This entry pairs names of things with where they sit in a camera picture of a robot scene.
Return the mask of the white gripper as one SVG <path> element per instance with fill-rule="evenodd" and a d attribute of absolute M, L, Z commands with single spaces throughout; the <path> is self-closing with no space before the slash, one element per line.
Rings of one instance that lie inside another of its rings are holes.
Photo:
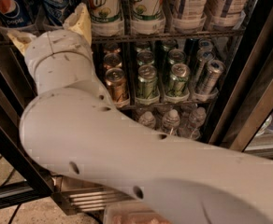
<path fill-rule="evenodd" d="M 7 32 L 24 55 L 38 94 L 86 80 L 94 70 L 89 45 L 92 44 L 92 23 L 87 6 L 80 3 L 65 19 L 63 27 L 65 30 L 46 32 L 39 37 L 18 30 Z"/>

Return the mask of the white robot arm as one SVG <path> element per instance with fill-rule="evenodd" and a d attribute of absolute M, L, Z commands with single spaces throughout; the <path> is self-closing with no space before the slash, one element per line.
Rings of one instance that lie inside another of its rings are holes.
<path fill-rule="evenodd" d="M 90 15 L 10 30 L 37 84 L 20 139 L 40 166 L 120 190 L 172 224 L 273 224 L 273 161 L 156 132 L 127 118 L 95 73 Z"/>

